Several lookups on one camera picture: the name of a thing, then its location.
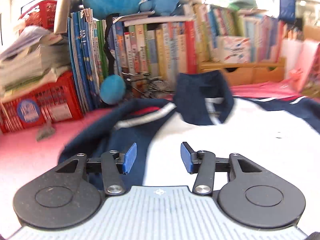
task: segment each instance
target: wooden desk organizer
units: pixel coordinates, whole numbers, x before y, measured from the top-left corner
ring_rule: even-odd
[[[209,61],[200,62],[200,73],[220,70],[230,86],[280,82],[284,79],[285,58],[277,63],[259,62],[244,64],[223,64]]]

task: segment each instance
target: round blue sticker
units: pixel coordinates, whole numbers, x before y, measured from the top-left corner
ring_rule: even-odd
[[[40,116],[40,109],[35,101],[26,99],[18,104],[17,113],[24,122],[36,122]]]

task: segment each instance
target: red basket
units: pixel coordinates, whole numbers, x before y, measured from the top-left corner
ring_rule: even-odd
[[[45,29],[53,29],[56,6],[57,1],[55,0],[41,1],[21,14],[19,19],[25,19],[26,26],[38,25]]]
[[[3,103],[0,117],[3,133],[42,125],[46,120],[60,122],[83,118],[72,72],[63,73],[57,82],[48,83],[27,95]]]

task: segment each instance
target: blue rubber pad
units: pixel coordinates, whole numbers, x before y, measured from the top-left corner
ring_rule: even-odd
[[[124,163],[122,165],[123,174],[128,174],[137,157],[137,144],[134,143],[130,149],[125,153]]]
[[[188,150],[183,145],[183,143],[181,143],[180,154],[181,154],[181,159],[183,161],[183,164],[187,169],[187,172],[190,173],[193,168],[193,163],[191,161],[191,154],[188,152]]]

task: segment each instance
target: miniature bicycle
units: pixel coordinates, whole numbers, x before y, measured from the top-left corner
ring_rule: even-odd
[[[122,75],[126,83],[126,99],[136,97],[137,94],[142,98],[164,98],[174,93],[173,90],[170,90],[168,82],[162,77],[151,78],[150,73],[122,72]]]

